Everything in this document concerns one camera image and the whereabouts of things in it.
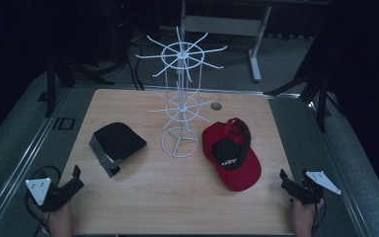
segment small circular hole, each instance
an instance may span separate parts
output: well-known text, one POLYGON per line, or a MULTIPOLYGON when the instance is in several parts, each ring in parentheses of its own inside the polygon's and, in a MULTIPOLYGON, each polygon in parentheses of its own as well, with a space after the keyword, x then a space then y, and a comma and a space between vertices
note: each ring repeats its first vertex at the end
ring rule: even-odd
POLYGON ((211 103, 211 106, 210 106, 214 111, 220 111, 221 110, 221 105, 220 103, 217 103, 217 102, 213 102, 211 103))

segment red cap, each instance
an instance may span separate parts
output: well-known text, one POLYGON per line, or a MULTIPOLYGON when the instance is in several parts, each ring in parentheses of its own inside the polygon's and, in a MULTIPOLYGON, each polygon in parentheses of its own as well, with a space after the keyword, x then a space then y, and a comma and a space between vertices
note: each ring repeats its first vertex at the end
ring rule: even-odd
POLYGON ((227 123, 216 122, 206 128, 202 133, 202 149, 231 191, 246 190, 261 176, 260 161, 251 149, 251 133, 238 118, 230 118, 227 123))

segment black cable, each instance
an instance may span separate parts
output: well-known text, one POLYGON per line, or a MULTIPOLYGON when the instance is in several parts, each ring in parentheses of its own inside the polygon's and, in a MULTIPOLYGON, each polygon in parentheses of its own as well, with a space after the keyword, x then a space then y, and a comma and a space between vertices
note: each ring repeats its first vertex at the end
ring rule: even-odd
MULTIPOLYGON (((311 199, 312 200, 316 200, 316 194, 315 194, 315 191, 313 190, 312 186, 309 184, 309 183, 306 183, 307 184, 307 188, 310 190, 311 192, 311 199)), ((319 225, 322 223, 322 220, 323 218, 325 217, 325 213, 326 213, 326 202, 324 200, 324 198, 322 197, 322 201, 324 202, 324 206, 325 206, 325 210, 324 210, 324 213, 323 213, 323 216, 321 218, 321 220, 318 222, 318 217, 319 217, 319 208, 318 208, 318 203, 314 201, 314 207, 315 207, 315 218, 313 220, 313 224, 312 224, 312 229, 311 229, 311 232, 312 232, 312 236, 315 234, 316 230, 319 228, 319 225)))
POLYGON ((47 233, 49 233, 49 230, 47 228, 47 223, 48 223, 48 220, 50 219, 50 212, 48 213, 48 217, 47 217, 46 221, 44 222, 38 215, 36 215, 33 212, 33 210, 30 207, 30 199, 32 199, 32 197, 33 196, 31 195, 30 191, 26 191, 26 194, 24 196, 24 206, 26 207, 26 210, 29 213, 29 215, 32 216, 34 219, 36 219, 38 221, 38 226, 37 226, 36 232, 33 235, 33 236, 36 237, 38 235, 38 232, 41 229, 44 229, 44 231, 46 231, 47 233))
POLYGON ((128 60, 128 58, 127 58, 125 62, 126 62, 126 64, 127 64, 128 68, 130 69, 129 73, 130 73, 130 75, 131 75, 131 80, 133 81, 134 87, 135 87, 136 90, 138 91, 137 82, 136 82, 135 79, 134 79, 133 69, 131 68, 130 60, 128 60))
MULTIPOLYGON (((130 44, 133 45, 133 46, 135 46, 135 47, 137 47, 139 49, 139 51, 140 51, 139 55, 140 56, 143 55, 143 49, 141 48, 141 46, 137 45, 134 42, 131 42, 130 44)), ((136 65, 134 67, 134 71, 132 71, 132 73, 134 74, 134 77, 135 77, 135 79, 136 79, 136 81, 138 83, 138 86, 139 86, 140 90, 144 91, 144 86, 141 83, 140 78, 138 77, 138 73, 137 73, 139 63, 140 63, 140 58, 137 59, 136 65)))
POLYGON ((322 221, 323 221, 323 219, 325 218, 325 215, 326 215, 326 201, 325 201, 325 198, 324 197, 322 197, 322 200, 323 200, 323 208, 324 208, 324 210, 323 210, 323 213, 322 213, 322 217, 321 217, 321 219, 319 220, 319 222, 317 222, 317 224, 316 225, 314 225, 314 227, 313 227, 313 230, 312 230, 312 235, 314 235, 315 234, 315 232, 316 232, 316 230, 319 228, 319 226, 320 226, 320 224, 322 223, 322 221))
POLYGON ((31 179, 32 179, 32 180, 37 179, 38 177, 36 177, 36 175, 38 174, 38 172, 42 172, 42 171, 44 171, 45 169, 51 169, 51 170, 53 170, 53 171, 56 172, 56 174, 57 174, 57 183, 56 183, 56 185, 58 185, 58 183, 59 183, 59 181, 60 181, 60 178, 61 178, 61 173, 60 173, 60 171, 59 171, 56 167, 54 167, 54 166, 43 166, 43 167, 39 168, 38 170, 36 170, 36 171, 32 174, 31 179))

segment metal stand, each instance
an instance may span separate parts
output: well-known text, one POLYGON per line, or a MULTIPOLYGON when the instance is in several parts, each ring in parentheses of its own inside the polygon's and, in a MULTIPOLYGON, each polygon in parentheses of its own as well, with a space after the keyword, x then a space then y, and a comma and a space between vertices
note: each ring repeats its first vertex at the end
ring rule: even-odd
POLYGON ((161 58, 164 62, 165 67, 153 76, 157 77, 162 73, 165 74, 166 94, 162 95, 159 92, 156 92, 156 94, 165 99, 166 108, 151 112, 166 112, 170 120, 163 129, 169 126, 173 121, 178 123, 178 126, 168 129, 162 137, 162 148, 173 157, 188 157, 195 151, 198 145, 198 139, 196 134, 190 129, 189 122, 195 118, 209 121, 207 118, 199 115, 200 106, 213 102, 201 103, 199 101, 202 65, 207 65, 215 69, 221 69, 223 67, 204 62, 204 55, 209 52, 224 50, 227 46, 212 50, 202 50, 197 44, 205 39, 207 35, 208 34, 205 34, 204 37, 195 43, 185 42, 181 41, 179 29, 177 28, 178 42, 169 45, 163 45, 148 37, 154 43, 164 47, 160 55, 136 55, 139 58, 161 58), (198 85, 195 90, 190 90, 190 83, 192 83, 190 70, 196 67, 199 68, 198 85), (168 85, 167 70, 170 68, 180 72, 177 73, 178 80, 174 92, 170 92, 168 85))
POLYGON ((263 20, 260 24, 260 29, 258 30, 257 40, 253 49, 249 50, 249 59, 251 61, 252 74, 254 75, 254 81, 260 82, 262 80, 260 67, 257 60, 258 49, 260 49, 261 41, 264 37, 264 32, 267 24, 267 19, 269 17, 271 7, 266 7, 263 20))

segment white bracket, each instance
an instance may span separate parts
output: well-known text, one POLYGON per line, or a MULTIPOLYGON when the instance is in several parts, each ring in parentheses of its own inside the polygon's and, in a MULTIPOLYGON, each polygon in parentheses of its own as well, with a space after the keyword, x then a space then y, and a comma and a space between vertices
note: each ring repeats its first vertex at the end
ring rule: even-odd
POLYGON ((50 184, 51 178, 26 180, 26 185, 38 205, 42 205, 44 203, 50 184))
POLYGON ((341 194, 341 190, 338 189, 334 185, 334 183, 331 182, 331 180, 329 180, 329 178, 325 175, 325 173, 323 173, 323 171, 321 171, 321 172, 310 172, 310 171, 308 171, 308 172, 306 172, 306 175, 312 181, 314 181, 316 184, 322 186, 323 188, 326 188, 326 189, 334 192, 337 195, 341 194))

